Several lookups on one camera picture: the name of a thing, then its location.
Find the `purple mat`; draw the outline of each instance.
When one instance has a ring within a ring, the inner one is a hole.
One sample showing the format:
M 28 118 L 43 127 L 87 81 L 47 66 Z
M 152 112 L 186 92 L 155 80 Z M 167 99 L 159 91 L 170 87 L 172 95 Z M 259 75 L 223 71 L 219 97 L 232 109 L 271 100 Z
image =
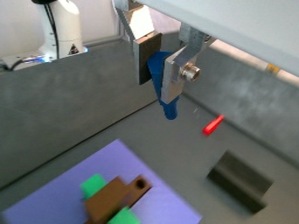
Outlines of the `purple mat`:
M 132 207 L 142 224 L 198 224 L 200 222 L 202 216 L 198 212 L 122 141 L 116 140 L 4 211 L 7 223 L 83 224 L 88 217 L 84 211 L 80 184 L 96 173 L 106 181 L 120 176 L 127 183 L 143 174 L 152 183 L 152 189 Z

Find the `white robot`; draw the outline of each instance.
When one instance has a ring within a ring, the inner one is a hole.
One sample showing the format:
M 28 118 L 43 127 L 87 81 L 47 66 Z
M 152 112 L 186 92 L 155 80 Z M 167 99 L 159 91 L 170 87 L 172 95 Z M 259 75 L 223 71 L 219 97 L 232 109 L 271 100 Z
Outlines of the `white robot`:
M 44 43 L 36 52 L 4 58 L 7 69 L 18 69 L 84 53 L 80 11 L 70 0 L 32 0 L 42 14 Z

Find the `gray table surface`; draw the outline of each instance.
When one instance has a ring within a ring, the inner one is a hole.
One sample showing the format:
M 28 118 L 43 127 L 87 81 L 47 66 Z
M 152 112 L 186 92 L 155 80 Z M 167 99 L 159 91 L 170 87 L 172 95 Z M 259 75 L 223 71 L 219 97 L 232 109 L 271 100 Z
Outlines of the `gray table surface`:
M 66 172 L 115 139 L 120 139 L 203 215 L 203 224 L 297 224 L 299 221 L 299 172 L 238 129 L 223 123 L 210 136 L 202 128 L 214 119 L 198 104 L 182 97 L 179 117 L 164 119 L 158 102 L 135 112 L 90 140 L 60 155 L 0 192 L 0 209 Z M 206 179 L 226 150 L 274 180 L 256 215 Z

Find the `metal bracket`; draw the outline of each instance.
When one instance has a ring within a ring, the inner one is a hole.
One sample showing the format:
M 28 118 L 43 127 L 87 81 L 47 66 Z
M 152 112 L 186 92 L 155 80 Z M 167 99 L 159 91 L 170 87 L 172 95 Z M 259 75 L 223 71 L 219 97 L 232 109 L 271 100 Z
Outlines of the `metal bracket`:
M 151 80 L 147 61 L 162 48 L 162 33 L 155 31 L 147 6 L 131 0 L 115 0 L 116 13 L 126 27 L 135 55 L 136 82 Z
M 200 76 L 200 69 L 195 66 L 203 50 L 215 41 L 208 34 L 198 31 L 187 24 L 182 24 L 180 40 L 183 47 L 164 61 L 162 101 L 170 103 L 183 92 L 184 81 L 195 81 Z

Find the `white wall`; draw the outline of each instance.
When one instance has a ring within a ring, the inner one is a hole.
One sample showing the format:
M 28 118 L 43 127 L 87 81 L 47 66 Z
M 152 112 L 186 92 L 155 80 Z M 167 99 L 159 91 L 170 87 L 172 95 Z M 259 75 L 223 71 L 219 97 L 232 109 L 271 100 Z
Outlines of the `white wall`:
M 72 0 L 79 7 L 83 42 L 118 35 L 118 17 L 111 0 Z M 0 59 L 36 51 L 43 44 L 43 27 L 32 0 L 0 0 Z

